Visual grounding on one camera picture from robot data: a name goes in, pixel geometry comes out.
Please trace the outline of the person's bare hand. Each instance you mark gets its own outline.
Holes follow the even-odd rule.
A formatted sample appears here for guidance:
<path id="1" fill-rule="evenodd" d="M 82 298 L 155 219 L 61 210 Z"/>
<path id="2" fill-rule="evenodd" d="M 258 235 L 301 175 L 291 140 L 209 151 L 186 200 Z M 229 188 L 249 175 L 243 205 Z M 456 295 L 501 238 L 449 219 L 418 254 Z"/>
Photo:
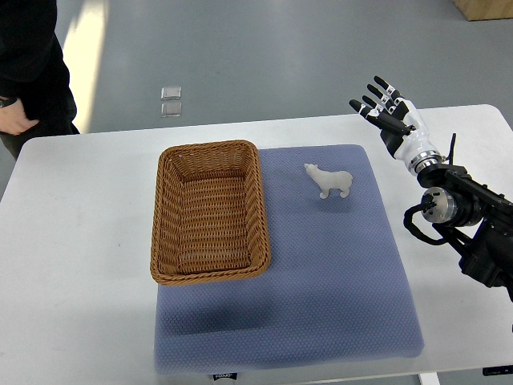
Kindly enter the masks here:
<path id="1" fill-rule="evenodd" d="M 19 98 L 1 97 L 1 132 L 17 136 L 38 123 L 39 120 L 29 120 L 27 118 L 23 102 Z"/>

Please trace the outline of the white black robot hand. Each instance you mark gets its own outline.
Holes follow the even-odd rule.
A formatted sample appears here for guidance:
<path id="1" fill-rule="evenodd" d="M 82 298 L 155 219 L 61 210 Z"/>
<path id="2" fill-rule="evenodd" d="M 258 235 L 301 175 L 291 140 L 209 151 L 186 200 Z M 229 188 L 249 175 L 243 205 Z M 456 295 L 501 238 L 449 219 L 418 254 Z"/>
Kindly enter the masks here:
<path id="1" fill-rule="evenodd" d="M 371 96 L 352 99 L 349 105 L 367 122 L 380 130 L 388 153 L 404 163 L 414 176 L 442 161 L 430 142 L 429 130 L 418 109 L 393 85 L 374 76 L 367 86 Z"/>

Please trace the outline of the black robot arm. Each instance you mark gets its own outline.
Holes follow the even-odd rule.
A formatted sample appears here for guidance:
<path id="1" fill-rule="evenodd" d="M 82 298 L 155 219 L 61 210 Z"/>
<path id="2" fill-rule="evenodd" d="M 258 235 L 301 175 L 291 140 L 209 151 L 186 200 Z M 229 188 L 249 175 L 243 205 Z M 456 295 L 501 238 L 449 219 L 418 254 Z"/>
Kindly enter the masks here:
<path id="1" fill-rule="evenodd" d="M 429 245 L 450 245 L 463 274 L 512 295 L 512 203 L 453 164 L 455 141 L 446 159 L 421 158 L 417 180 L 426 191 L 405 211 L 403 225 Z"/>

